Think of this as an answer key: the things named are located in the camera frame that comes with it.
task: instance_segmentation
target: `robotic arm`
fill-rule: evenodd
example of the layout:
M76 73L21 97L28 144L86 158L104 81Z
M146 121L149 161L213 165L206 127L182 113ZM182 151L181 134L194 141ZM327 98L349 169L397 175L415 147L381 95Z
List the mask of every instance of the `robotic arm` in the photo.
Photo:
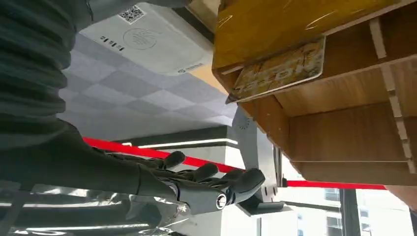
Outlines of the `robotic arm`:
M74 126L56 117L65 110L58 91L66 87L61 70L70 65L75 35L137 2L0 1L0 180L17 182L23 191L45 184L157 196L187 203L193 214L248 199L265 180L257 169L221 179L202 170L174 173L167 170L170 163L94 150ZM178 7L188 0L147 2ZM180 163L182 156L175 153L167 161Z

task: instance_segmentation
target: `screw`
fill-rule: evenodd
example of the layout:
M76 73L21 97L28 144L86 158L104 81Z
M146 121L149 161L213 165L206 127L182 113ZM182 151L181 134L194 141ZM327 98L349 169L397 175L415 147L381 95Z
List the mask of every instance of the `screw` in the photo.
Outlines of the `screw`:
M226 206L226 195L220 194L216 200L217 209L221 210Z

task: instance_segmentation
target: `light strip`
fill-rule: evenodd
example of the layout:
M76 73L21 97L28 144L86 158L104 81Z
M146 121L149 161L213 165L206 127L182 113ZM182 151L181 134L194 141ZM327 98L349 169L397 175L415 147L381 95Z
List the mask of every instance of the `light strip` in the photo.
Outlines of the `light strip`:
M161 148L161 147L169 147L169 146L182 146L182 145L192 145L192 144L209 144L209 143L217 143L217 142L228 142L228 143L235 144L235 145L238 144L235 140L231 140L231 139L206 139L206 140L196 140L196 141L169 143L169 144L144 145L144 146L138 146L138 148Z
M121 202L90 202L90 203L77 203L77 204L24 204L23 207L27 208L80 208L80 207L108 207L113 205L119 205ZM0 207L10 207L11 203L0 203Z
M55 230L101 230L101 229L125 229L146 227L148 224L133 225L105 225L105 226L79 226L79 227L51 227L51 228L27 228L29 231L55 231Z

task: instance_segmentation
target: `qr code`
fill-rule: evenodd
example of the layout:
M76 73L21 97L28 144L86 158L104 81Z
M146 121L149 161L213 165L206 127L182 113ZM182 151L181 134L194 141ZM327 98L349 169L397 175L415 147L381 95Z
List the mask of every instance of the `qr code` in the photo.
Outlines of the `qr code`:
M119 14L119 16L129 24L135 23L137 20L145 16L145 12L137 6L130 7L125 12Z

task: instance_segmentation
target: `window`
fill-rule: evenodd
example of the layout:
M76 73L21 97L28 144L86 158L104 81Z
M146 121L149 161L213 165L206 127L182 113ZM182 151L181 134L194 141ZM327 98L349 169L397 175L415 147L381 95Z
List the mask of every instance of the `window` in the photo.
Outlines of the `window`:
M339 189L325 188L325 199L328 201L340 201Z
M360 225L360 229L361 229L362 231L366 231L366 232L371 231L371 229L369 228L369 225L368 225L368 224L365 224L365 223L362 223L362 224Z
M327 217L327 226L341 229L342 219L334 218L334 217Z
M369 217L369 213L368 213L368 210L359 210L359 215L361 216L361 217Z
M288 180L304 180L286 157L282 167ZM288 187L276 200L297 212L298 236L417 236L408 207L385 190Z
M362 236L414 236L407 205L384 190L356 190Z
M321 209L292 206L298 217L298 236L342 236L342 215Z

